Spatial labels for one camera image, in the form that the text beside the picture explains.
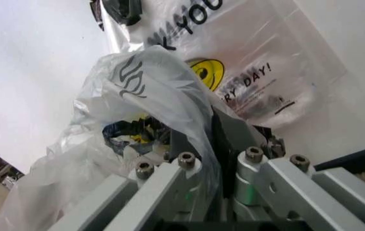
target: yellow smiley face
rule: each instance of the yellow smiley face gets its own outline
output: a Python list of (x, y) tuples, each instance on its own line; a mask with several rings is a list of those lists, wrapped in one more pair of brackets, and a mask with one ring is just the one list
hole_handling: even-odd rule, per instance
[(214, 59), (196, 60), (188, 63), (203, 83), (215, 91), (224, 76), (224, 65)]

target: hex socket screw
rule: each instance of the hex socket screw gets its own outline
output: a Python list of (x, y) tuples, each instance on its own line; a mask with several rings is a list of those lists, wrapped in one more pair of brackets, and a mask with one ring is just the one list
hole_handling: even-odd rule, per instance
[(262, 157), (264, 156), (264, 152), (259, 147), (251, 146), (251, 147), (248, 147), (245, 150), (245, 156), (246, 156), (247, 160), (251, 161), (252, 163), (257, 164), (257, 163), (260, 163), (262, 161)]
[(141, 161), (135, 167), (135, 173), (139, 179), (146, 180), (154, 173), (154, 165), (146, 161)]
[(289, 160), (303, 172), (307, 172), (310, 167), (310, 160), (303, 155), (292, 155)]
[(192, 169), (196, 164), (196, 156), (190, 152), (178, 155), (178, 165), (184, 169)]

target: white plastic bag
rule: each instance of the white plastic bag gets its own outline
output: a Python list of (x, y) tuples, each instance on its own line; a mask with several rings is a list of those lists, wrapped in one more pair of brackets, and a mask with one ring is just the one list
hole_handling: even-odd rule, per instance
[(208, 139), (211, 106), (235, 117), (184, 62), (160, 46), (101, 58), (74, 101), (68, 128), (12, 188), (0, 211), (0, 231), (47, 230), (104, 178), (128, 176), (139, 159), (115, 154), (102, 130), (139, 114), (187, 136), (202, 156), (201, 190), (211, 200), (220, 185), (220, 166)]
[(141, 3), (141, 19), (130, 26), (101, 5), (111, 51), (164, 46), (249, 124), (295, 121), (319, 107), (328, 84), (345, 73), (293, 0)]

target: white wall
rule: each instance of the white wall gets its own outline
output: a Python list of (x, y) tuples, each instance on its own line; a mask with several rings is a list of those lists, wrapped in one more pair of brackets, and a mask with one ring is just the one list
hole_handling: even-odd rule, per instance
[(107, 52), (87, 1), (0, 0), (0, 157), (27, 173)]

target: black logo print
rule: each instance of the black logo print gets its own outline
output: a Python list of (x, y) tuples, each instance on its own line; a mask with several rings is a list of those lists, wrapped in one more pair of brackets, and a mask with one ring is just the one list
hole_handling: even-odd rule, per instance
[[(124, 86), (120, 86), (118, 84), (115, 85), (123, 88), (123, 90), (120, 91), (121, 97), (123, 97), (125, 93), (128, 93), (140, 98), (147, 98), (147, 96), (141, 95), (144, 93), (145, 90), (145, 84), (142, 85), (143, 71), (140, 70), (143, 63), (140, 61), (135, 68), (133, 68), (128, 72), (125, 71), (125, 69), (128, 69), (133, 64), (132, 63), (133, 60), (134, 60), (134, 55), (127, 60), (127, 63), (125, 63), (125, 65), (119, 71), (120, 81), (121, 83), (124, 83), (125, 81), (125, 85)], [(128, 87), (131, 81), (133, 81), (134, 79), (138, 80), (138, 84), (133, 89), (130, 90), (128, 89)]]

